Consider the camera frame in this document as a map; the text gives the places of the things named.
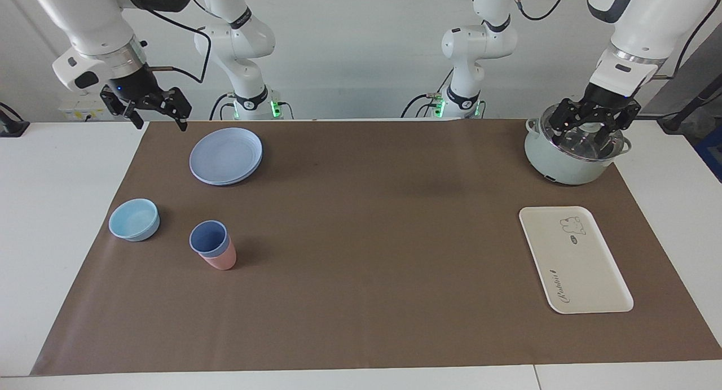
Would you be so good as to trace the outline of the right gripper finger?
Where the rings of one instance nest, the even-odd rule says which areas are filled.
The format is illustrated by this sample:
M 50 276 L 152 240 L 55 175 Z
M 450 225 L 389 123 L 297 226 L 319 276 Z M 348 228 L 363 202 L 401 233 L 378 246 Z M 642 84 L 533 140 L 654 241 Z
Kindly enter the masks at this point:
M 152 92 L 148 94 L 148 104 L 152 110 L 172 118 L 180 131 L 186 132 L 192 106 L 181 89 L 171 87 L 167 91 Z
M 121 116 L 129 120 L 136 129 L 142 129 L 144 120 L 142 120 L 141 116 L 136 112 L 135 102 L 128 102 L 121 99 L 110 89 L 110 87 L 104 87 L 101 89 L 100 97 L 111 115 Z

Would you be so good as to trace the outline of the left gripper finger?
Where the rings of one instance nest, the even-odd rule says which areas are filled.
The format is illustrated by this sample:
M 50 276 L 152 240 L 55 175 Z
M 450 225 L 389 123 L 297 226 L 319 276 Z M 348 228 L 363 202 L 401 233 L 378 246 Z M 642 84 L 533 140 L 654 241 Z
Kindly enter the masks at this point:
M 563 135 L 573 128 L 588 122 L 593 111 L 593 102 L 581 99 L 575 102 L 563 99 L 550 116 L 550 125 L 555 135 Z
M 606 148 L 613 143 L 622 130 L 626 130 L 632 124 L 641 110 L 640 105 L 627 105 L 619 112 L 604 111 L 601 127 L 598 131 L 598 145 Z

